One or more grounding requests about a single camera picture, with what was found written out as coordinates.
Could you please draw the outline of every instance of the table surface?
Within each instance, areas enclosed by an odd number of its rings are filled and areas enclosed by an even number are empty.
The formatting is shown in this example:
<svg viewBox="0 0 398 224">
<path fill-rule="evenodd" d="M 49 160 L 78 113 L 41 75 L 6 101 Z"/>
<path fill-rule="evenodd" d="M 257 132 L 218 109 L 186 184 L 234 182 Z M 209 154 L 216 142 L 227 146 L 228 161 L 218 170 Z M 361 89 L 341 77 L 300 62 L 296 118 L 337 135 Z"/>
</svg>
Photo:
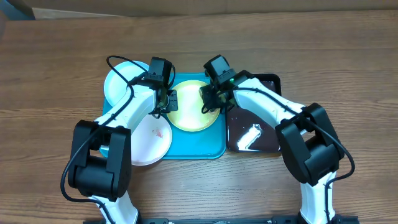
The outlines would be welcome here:
<svg viewBox="0 0 398 224">
<path fill-rule="evenodd" d="M 221 54 L 237 71 L 278 74 L 286 98 L 326 108 L 356 161 L 354 175 L 334 186 L 336 212 L 398 223 L 398 11 L 7 22 L 0 52 L 1 223 L 101 217 L 93 204 L 66 201 L 59 183 L 74 126 L 101 115 L 111 54 L 167 58 L 178 72 L 202 72 Z M 347 158 L 340 164 L 338 174 L 348 172 Z M 278 155 L 227 152 L 132 172 L 128 192 L 144 217 L 300 209 L 299 183 Z"/>
</svg>

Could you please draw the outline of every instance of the blue tray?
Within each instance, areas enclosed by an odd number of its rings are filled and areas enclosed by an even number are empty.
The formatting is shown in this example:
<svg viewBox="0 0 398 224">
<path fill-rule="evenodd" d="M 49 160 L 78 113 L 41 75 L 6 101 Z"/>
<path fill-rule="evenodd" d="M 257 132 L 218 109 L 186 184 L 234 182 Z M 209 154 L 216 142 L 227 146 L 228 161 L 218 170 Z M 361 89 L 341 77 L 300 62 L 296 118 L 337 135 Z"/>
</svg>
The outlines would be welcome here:
<svg viewBox="0 0 398 224">
<path fill-rule="evenodd" d="M 177 73 L 173 87 L 187 80 L 210 83 L 210 79 L 204 73 Z M 103 114 L 111 108 L 112 106 L 105 100 Z M 210 127 L 197 132 L 182 131 L 175 127 L 166 115 L 163 116 L 170 123 L 173 134 L 172 144 L 163 159 L 217 159 L 224 154 L 226 150 L 225 115 L 220 114 Z M 108 152 L 101 151 L 101 153 L 105 157 L 108 156 Z"/>
</svg>

